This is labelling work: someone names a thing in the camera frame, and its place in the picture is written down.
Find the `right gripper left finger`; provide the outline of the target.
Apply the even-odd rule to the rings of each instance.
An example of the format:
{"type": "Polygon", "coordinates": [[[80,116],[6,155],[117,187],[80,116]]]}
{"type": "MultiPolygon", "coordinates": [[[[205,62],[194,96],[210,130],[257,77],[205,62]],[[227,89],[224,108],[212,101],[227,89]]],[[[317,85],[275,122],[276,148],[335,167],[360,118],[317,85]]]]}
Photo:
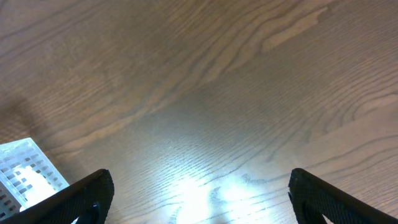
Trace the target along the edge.
{"type": "Polygon", "coordinates": [[[106,169],[99,169],[1,224],[104,224],[114,196],[106,169]]]}

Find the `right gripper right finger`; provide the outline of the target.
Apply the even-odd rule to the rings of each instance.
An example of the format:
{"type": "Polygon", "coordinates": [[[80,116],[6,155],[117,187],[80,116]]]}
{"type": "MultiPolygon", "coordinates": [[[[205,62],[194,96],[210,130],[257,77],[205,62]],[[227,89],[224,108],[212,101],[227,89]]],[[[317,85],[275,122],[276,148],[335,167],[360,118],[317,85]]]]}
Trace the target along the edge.
{"type": "Polygon", "coordinates": [[[304,169],[293,169],[289,199],[299,224],[392,223],[397,219],[352,197],[304,169]]]}

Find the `clear plastic basket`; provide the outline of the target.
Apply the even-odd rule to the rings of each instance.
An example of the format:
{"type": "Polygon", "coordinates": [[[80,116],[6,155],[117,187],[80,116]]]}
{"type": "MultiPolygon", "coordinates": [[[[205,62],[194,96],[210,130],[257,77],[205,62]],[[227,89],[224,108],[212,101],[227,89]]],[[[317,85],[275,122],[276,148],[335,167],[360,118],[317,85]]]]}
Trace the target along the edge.
{"type": "Polygon", "coordinates": [[[1,220],[69,186],[32,138],[2,144],[0,166],[1,220]]]}

